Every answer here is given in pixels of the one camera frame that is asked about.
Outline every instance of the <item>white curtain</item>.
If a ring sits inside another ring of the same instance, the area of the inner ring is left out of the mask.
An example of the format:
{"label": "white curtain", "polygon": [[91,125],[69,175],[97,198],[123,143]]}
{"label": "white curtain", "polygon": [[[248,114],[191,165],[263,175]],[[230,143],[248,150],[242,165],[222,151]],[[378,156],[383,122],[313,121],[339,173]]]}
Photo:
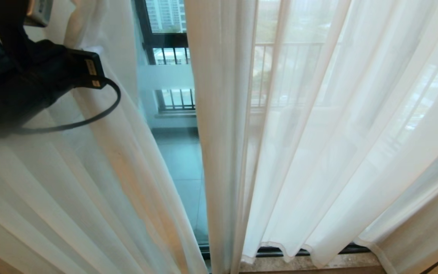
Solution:
{"label": "white curtain", "polygon": [[415,218],[438,241],[419,217],[438,199],[438,1],[189,0],[186,14],[214,273],[260,246],[322,267],[354,240],[390,273],[437,262],[422,236],[415,257],[387,239]]}
{"label": "white curtain", "polygon": [[[100,51],[123,93],[90,126],[0,140],[0,273],[207,273],[137,92],[132,3],[54,2],[46,29],[71,48]],[[115,101],[110,87],[65,95],[28,127],[71,123]]]}

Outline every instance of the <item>cable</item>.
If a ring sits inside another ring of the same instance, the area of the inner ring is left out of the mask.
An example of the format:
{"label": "cable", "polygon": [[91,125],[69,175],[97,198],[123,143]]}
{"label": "cable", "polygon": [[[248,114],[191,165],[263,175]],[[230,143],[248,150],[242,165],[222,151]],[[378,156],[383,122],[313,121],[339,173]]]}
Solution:
{"label": "cable", "polygon": [[49,133],[49,132],[56,132],[56,131],[63,131],[68,130],[76,127],[81,127],[85,125],[89,125],[92,122],[95,122],[101,118],[104,118],[109,113],[111,113],[119,104],[119,101],[121,100],[121,90],[119,89],[118,85],[116,85],[115,82],[113,82],[111,79],[108,79],[106,77],[102,76],[88,76],[86,77],[86,80],[94,80],[94,81],[100,81],[102,84],[109,84],[114,91],[116,92],[116,95],[118,96],[114,104],[106,109],[105,111],[99,113],[98,115],[89,118],[87,120],[83,120],[76,123],[71,123],[67,125],[61,125],[61,126],[55,126],[55,127],[48,127],[48,128],[19,128],[14,133],[19,135],[30,135],[30,134],[43,134],[43,133]]}

